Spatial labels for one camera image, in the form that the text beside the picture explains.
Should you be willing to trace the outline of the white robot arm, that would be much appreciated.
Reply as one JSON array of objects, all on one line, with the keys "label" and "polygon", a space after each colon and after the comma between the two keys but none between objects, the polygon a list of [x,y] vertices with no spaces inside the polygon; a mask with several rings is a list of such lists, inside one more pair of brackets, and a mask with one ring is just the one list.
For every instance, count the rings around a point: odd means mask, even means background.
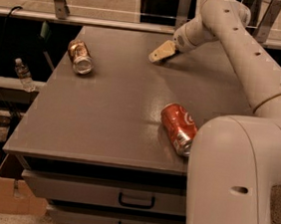
[{"label": "white robot arm", "polygon": [[199,14],[149,55],[153,63],[220,41],[241,82],[250,116],[216,117],[198,131],[187,167],[186,224],[271,224],[281,185],[281,67],[245,27],[236,0],[204,0]]}]

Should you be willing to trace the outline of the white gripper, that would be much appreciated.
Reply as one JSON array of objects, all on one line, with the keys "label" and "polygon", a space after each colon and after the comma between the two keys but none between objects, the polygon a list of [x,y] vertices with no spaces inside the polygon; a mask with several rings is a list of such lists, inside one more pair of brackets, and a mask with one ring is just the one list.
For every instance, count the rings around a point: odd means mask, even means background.
[{"label": "white gripper", "polygon": [[156,50],[149,53],[148,58],[151,62],[157,63],[172,57],[176,49],[182,53],[193,51],[206,42],[207,35],[208,31],[205,29],[202,19],[191,19],[176,30],[173,34],[173,41],[165,41]]}]

